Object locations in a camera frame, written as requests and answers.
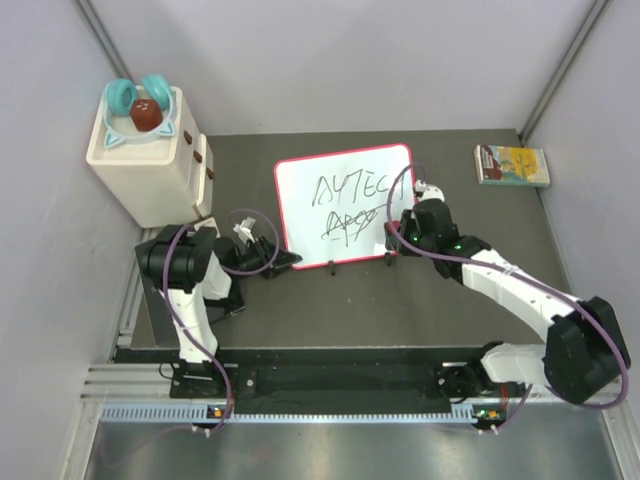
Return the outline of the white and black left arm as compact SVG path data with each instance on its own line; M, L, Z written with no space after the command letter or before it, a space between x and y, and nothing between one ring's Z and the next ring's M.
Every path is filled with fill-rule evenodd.
M207 307L232 315L244 308L241 277L272 278L303 260L277 240L255 234L254 224L251 217L236 224L236 241L206 222L169 225L135 248L141 275L151 282L168 310L179 342L179 361L199 365L191 381L205 396L220 394L227 382L225 370L212 363L219 343Z

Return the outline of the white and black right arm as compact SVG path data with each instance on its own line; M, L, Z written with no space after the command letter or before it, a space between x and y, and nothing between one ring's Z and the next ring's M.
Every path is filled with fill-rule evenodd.
M536 280L506 261L490 244L462 235L448 206L422 200L384 225L390 250L425 256L445 279L493 300L540 339L531 345L494 341L467 362L467 384L487 396L504 383L543 386L560 399L585 405L616 379L618 405L629 387L629 353L615 311L595 296L581 300Z

